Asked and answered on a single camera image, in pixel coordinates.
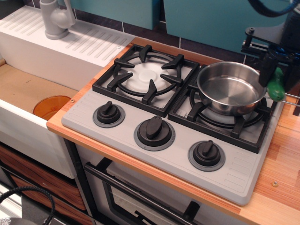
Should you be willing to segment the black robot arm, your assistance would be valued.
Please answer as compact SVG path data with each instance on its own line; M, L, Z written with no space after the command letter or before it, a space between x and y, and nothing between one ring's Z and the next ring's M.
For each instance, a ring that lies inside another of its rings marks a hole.
M266 17L287 14L285 22L278 26L246 28L247 37L241 51L261 59L259 83L263 87L267 86L279 63L286 65L283 87L289 91L300 81L300 2L292 0L281 11L271 10L259 0L249 3Z

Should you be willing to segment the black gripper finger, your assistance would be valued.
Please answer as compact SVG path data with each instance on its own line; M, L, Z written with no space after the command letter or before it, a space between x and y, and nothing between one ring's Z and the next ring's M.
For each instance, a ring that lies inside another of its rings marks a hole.
M285 90L292 89L300 80L300 65L291 64L285 71Z
M262 87L266 87L277 68L278 54L275 50L268 50L262 53L259 59L261 62L259 83Z

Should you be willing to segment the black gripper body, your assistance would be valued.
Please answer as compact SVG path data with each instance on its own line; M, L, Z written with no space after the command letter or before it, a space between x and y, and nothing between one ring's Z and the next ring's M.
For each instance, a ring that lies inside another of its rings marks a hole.
M300 23L285 22L273 27L249 27L241 51L256 56L265 68L300 65Z

